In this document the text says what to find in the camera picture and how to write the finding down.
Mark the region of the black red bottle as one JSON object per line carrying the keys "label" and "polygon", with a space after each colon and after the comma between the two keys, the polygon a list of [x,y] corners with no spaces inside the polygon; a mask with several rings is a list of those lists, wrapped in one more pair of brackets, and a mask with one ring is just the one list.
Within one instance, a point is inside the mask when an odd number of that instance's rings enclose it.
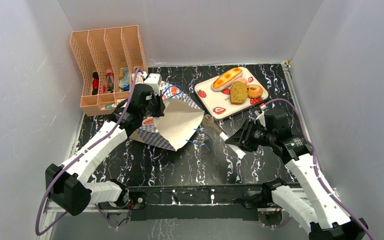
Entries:
{"label": "black red bottle", "polygon": [[94,71],[92,73],[92,95],[97,95],[99,92],[99,85],[100,85],[100,80],[99,80],[99,74],[97,71]]}

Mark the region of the blue item in rack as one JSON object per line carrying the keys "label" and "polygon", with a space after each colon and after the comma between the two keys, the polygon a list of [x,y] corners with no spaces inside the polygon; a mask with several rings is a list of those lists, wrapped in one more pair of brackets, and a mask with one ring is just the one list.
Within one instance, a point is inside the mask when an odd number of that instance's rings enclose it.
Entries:
{"label": "blue item in rack", "polygon": [[121,91],[130,90],[130,74],[128,67],[123,67],[120,69],[118,86]]}

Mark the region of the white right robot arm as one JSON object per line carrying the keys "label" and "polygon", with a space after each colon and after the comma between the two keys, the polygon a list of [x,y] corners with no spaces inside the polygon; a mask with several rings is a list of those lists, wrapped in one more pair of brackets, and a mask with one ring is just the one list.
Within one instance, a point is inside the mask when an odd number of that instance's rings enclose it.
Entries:
{"label": "white right robot arm", "polygon": [[256,120],[249,119],[231,137],[228,145],[246,152],[259,146],[269,147],[297,178],[309,204],[296,196],[280,178],[263,184],[262,202],[286,210],[308,234],[310,240],[361,240],[367,224],[363,218],[351,216],[332,189],[324,183],[324,176],[313,162],[314,150],[302,135],[294,135],[287,115],[282,111],[262,113]]}

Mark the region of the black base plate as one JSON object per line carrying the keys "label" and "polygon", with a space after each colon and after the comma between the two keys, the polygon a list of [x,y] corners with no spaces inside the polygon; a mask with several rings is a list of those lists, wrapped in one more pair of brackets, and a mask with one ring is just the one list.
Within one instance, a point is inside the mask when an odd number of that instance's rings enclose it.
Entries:
{"label": "black base plate", "polygon": [[130,213],[133,221],[158,219],[241,219],[276,225],[288,219],[283,209],[266,202],[260,184],[136,186],[130,203],[100,203],[109,213]]}

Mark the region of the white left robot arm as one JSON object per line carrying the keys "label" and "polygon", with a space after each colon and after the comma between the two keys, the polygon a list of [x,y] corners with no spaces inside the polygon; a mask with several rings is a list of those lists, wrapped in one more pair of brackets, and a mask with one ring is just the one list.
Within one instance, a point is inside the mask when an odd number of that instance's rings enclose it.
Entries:
{"label": "white left robot arm", "polygon": [[75,155],[60,165],[51,164],[45,171],[46,194],[72,216],[89,205],[112,203],[124,208],[130,202],[129,188],[111,179],[89,182],[103,160],[148,117],[164,116],[165,105],[158,83],[135,84],[130,97],[121,102],[96,135]]}

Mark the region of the pink frosted fake donut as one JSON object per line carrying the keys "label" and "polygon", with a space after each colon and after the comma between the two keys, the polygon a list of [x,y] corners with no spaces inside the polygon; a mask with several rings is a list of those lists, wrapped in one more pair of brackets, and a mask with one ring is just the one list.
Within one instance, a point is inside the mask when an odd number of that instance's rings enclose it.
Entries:
{"label": "pink frosted fake donut", "polygon": [[240,83],[243,83],[245,85],[248,84],[248,80],[244,77],[237,78],[234,82],[240,82]]}

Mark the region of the brown fake donut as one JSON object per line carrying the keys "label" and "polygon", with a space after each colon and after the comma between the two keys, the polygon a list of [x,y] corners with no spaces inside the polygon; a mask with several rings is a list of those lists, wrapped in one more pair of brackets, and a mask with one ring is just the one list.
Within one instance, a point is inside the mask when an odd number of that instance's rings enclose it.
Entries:
{"label": "brown fake donut", "polygon": [[264,90],[261,86],[257,84],[250,84],[247,86],[247,95],[251,99],[260,98],[264,93]]}

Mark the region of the checkered brown paper bag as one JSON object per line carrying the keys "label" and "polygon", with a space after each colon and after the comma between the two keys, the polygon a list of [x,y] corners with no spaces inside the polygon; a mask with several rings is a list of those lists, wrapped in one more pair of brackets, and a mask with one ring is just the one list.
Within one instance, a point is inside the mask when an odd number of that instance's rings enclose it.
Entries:
{"label": "checkered brown paper bag", "polygon": [[161,82],[163,117],[147,117],[130,139],[169,151],[181,149],[199,129],[205,111],[178,86]]}

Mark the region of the brown fake bread slice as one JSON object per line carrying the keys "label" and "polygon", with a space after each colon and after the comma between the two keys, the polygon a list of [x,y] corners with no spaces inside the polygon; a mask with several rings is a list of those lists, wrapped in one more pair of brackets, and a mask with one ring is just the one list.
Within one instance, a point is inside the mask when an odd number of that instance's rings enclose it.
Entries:
{"label": "brown fake bread slice", "polygon": [[240,81],[232,83],[230,88],[230,103],[233,105],[243,104],[248,98],[248,86]]}

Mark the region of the small tube in rack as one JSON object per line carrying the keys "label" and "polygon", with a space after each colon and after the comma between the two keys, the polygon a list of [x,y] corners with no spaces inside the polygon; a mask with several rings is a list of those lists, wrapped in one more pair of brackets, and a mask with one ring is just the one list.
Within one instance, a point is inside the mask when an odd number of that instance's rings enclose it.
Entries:
{"label": "small tube in rack", "polygon": [[102,109],[102,110],[109,110],[109,109],[114,109],[114,108],[116,108],[116,107],[117,107],[117,105],[116,105],[115,103],[113,103],[113,104],[104,106],[104,107],[102,107],[101,109]]}

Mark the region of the pink capped bottle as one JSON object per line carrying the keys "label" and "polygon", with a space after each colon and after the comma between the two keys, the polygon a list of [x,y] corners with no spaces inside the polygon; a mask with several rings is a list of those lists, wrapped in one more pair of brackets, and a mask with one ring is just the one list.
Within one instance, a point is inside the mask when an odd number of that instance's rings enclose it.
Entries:
{"label": "pink capped bottle", "polygon": [[114,92],[114,71],[112,68],[108,68],[105,71],[106,76],[106,87],[105,87],[105,93],[113,93]]}

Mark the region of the strawberry print tray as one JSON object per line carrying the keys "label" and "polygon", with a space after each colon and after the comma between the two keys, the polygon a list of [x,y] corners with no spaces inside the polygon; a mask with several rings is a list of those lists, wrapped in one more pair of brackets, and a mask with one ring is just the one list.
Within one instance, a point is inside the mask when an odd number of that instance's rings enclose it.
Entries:
{"label": "strawberry print tray", "polygon": [[258,85],[262,87],[262,96],[256,100],[247,98],[242,104],[232,104],[230,101],[229,89],[222,91],[214,91],[211,86],[219,77],[213,76],[203,82],[200,82],[194,86],[194,91],[198,96],[205,109],[217,120],[226,119],[232,115],[240,113],[250,107],[261,104],[263,101],[269,98],[269,92],[257,78],[245,67],[239,67],[242,70],[242,77],[247,80],[249,85]]}

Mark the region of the long glazed fake bread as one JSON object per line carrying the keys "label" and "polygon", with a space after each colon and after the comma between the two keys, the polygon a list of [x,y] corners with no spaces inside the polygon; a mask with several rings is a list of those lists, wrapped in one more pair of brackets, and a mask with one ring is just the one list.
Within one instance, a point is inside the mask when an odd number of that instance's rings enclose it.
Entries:
{"label": "long glazed fake bread", "polygon": [[221,92],[230,87],[234,80],[243,76],[243,70],[239,67],[234,67],[220,75],[211,85],[211,89],[215,92]]}

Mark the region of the pink file organizer rack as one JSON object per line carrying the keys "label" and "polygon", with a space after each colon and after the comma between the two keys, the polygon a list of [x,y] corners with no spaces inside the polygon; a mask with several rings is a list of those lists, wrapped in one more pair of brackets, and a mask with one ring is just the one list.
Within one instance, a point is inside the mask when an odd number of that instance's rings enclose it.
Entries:
{"label": "pink file organizer rack", "polygon": [[[83,77],[80,108],[88,117],[110,114],[113,109],[102,110],[102,107],[128,98],[137,68],[148,71],[138,25],[74,31],[69,44]],[[119,88],[120,70],[125,67],[129,70],[129,91]],[[107,69],[114,72],[114,90],[111,93],[105,93]],[[96,95],[92,95],[93,72],[99,75]]]}

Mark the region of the metal tongs white handles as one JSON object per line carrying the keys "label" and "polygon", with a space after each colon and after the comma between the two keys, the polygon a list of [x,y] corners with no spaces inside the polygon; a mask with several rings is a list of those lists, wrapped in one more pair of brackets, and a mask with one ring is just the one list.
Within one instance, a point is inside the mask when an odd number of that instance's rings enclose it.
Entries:
{"label": "metal tongs white handles", "polygon": [[[216,135],[219,136],[224,142],[229,138],[229,136],[218,125],[216,119],[213,116],[211,116],[210,114],[204,115],[203,122],[206,126],[213,129],[213,131],[216,133]],[[231,145],[231,144],[227,144],[227,143],[225,143],[225,145],[227,145],[231,150],[234,151],[234,153],[236,154],[236,156],[239,160],[242,160],[244,158],[244,156],[246,155],[246,153],[236,145]]]}

